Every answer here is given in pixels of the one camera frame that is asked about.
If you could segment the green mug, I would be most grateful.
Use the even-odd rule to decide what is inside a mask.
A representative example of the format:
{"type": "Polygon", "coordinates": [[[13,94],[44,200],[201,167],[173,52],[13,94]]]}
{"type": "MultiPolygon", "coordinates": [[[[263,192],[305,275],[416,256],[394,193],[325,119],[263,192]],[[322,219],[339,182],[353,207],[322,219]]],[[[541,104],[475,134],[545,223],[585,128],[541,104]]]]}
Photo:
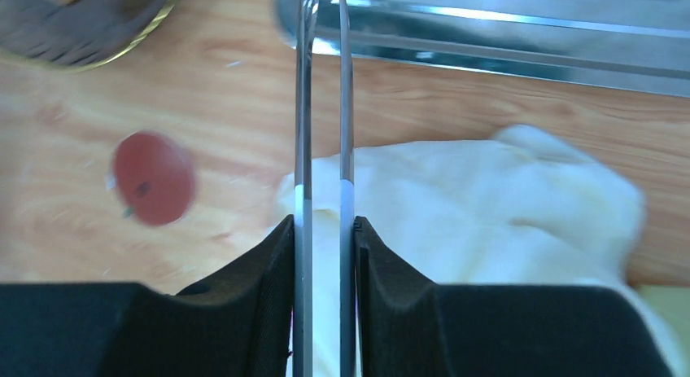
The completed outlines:
{"type": "Polygon", "coordinates": [[[689,361],[689,287],[643,285],[637,292],[674,330],[689,361]]]}

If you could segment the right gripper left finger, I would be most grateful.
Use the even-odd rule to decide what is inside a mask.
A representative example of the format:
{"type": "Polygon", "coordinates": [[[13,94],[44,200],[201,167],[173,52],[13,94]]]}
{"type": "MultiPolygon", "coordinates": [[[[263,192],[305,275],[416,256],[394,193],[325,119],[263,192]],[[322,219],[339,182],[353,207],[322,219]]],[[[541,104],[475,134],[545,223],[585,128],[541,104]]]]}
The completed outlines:
{"type": "Polygon", "coordinates": [[[175,295],[140,283],[1,287],[4,376],[283,376],[294,220],[175,295]]]}

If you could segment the three-tier glass cake stand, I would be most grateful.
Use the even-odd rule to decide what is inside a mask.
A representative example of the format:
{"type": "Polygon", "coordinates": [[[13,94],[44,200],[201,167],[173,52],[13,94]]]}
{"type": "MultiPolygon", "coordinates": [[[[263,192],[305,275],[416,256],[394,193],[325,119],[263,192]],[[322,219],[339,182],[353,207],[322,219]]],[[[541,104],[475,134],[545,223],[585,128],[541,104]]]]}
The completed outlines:
{"type": "Polygon", "coordinates": [[[1,60],[83,72],[130,52],[179,0],[1,0],[1,60]]]}

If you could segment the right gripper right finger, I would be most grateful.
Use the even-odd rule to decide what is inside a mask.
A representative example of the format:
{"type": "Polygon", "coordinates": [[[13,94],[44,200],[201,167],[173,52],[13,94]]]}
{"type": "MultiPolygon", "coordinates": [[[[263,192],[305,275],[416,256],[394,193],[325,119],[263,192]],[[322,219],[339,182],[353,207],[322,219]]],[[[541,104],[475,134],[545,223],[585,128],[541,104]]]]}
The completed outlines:
{"type": "Polygon", "coordinates": [[[668,376],[632,304],[592,286],[440,285],[354,222],[365,376],[668,376]]]}

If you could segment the metal tongs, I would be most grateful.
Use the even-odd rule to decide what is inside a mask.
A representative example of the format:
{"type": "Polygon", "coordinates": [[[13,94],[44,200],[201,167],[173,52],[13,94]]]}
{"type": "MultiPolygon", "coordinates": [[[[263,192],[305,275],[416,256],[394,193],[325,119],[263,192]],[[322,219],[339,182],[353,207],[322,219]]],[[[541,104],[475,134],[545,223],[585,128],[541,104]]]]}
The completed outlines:
{"type": "MultiPolygon", "coordinates": [[[[295,79],[295,302],[293,374],[312,375],[312,48],[318,0],[299,0],[295,79]]],[[[339,372],[356,375],[354,105],[350,17],[338,0],[340,36],[339,372]]]]}

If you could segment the metal baking tray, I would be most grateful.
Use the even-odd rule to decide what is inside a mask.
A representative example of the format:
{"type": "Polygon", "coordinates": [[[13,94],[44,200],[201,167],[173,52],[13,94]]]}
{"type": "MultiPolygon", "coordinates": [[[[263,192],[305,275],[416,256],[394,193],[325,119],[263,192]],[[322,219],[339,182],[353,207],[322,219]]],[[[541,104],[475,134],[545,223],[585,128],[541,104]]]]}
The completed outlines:
{"type": "Polygon", "coordinates": [[[680,97],[689,0],[347,0],[354,55],[680,97]]]}

